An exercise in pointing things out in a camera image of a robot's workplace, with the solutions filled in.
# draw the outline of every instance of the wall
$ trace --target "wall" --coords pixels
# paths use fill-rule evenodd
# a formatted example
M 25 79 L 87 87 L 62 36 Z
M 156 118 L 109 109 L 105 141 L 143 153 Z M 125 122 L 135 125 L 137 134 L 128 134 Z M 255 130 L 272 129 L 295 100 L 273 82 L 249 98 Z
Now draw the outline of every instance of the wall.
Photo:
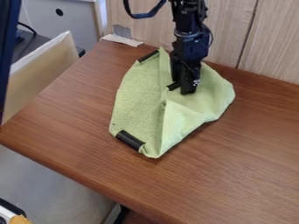
M 130 2 L 133 12 L 145 12 L 152 8 L 157 0 Z M 208 3 L 210 11 L 206 23 L 215 36 L 208 60 L 236 67 L 254 14 L 255 0 L 209 0 Z M 108 10 L 111 32 L 113 25 L 121 25 L 131 30 L 133 39 L 171 49 L 171 42 L 175 38 L 170 3 L 155 17 L 142 20 L 130 18 L 119 0 L 109 0 Z
M 157 0 L 131 0 L 133 12 L 145 12 Z M 209 0 L 206 23 L 215 36 L 207 60 L 299 83 L 299 1 Z M 153 18 L 134 20 L 122 1 L 108 0 L 108 27 L 121 25 L 133 39 L 170 50 L 173 23 L 170 5 Z
M 299 83 L 298 11 L 298 0 L 260 0 L 239 68 Z

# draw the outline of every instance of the wooden table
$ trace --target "wooden table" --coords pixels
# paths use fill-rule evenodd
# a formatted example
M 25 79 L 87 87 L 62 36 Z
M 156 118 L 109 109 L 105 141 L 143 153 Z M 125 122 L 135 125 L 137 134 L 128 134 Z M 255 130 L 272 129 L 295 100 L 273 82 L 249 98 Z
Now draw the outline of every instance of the wooden table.
M 104 41 L 3 127 L 1 144 L 160 223 L 298 223 L 299 87 L 210 64 L 237 98 L 160 159 L 108 133 L 115 93 L 153 51 Z

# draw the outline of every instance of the black cable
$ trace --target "black cable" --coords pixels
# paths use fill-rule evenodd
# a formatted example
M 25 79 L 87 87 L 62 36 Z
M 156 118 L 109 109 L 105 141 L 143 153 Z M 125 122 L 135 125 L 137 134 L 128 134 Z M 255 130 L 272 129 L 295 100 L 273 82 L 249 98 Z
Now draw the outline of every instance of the black cable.
M 23 27 L 27 28 L 28 30 L 30 30 L 31 32 L 33 32 L 34 36 L 38 35 L 38 33 L 33 29 L 31 28 L 29 25 L 27 24 L 23 24 L 21 22 L 17 22 L 19 25 L 22 25 Z
M 27 24 L 23 24 L 21 22 L 18 22 L 19 25 L 22 25 L 23 27 L 27 28 L 28 30 L 30 30 L 31 32 L 33 32 L 33 36 L 32 38 L 29 40 L 28 44 L 24 47 L 24 49 L 20 52 L 20 54 L 18 55 L 18 59 L 20 60 L 22 58 L 22 55 L 25 53 L 25 51 L 28 49 L 28 47 L 30 46 L 30 44 L 32 43 L 32 41 L 35 39 L 35 37 L 38 35 L 38 33 L 31 28 L 29 25 Z

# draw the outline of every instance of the green towel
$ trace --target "green towel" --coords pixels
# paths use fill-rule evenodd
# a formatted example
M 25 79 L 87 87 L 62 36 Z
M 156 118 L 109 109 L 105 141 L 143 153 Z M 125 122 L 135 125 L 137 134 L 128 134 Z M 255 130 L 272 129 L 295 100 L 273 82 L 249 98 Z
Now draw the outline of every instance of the green towel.
M 235 93 L 233 85 L 204 64 L 195 94 L 181 95 L 173 83 L 168 53 L 159 53 L 129 69 L 118 89 L 109 132 L 125 130 L 145 144 L 139 152 L 159 158 L 203 123 L 220 118 Z

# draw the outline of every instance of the white paper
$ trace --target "white paper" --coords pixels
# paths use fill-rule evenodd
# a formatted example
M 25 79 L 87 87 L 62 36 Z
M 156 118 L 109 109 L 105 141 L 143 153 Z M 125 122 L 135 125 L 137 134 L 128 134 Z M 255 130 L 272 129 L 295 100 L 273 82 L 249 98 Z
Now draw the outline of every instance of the white paper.
M 136 41 L 136 40 L 133 40 L 130 38 L 123 38 L 116 34 L 108 34 L 105 37 L 101 38 L 101 40 L 102 39 L 117 42 L 117 43 L 122 43 L 122 44 L 125 44 L 128 46 L 134 46 L 134 47 L 138 47 L 139 45 L 143 44 L 143 42 L 141 42 L 141 41 Z

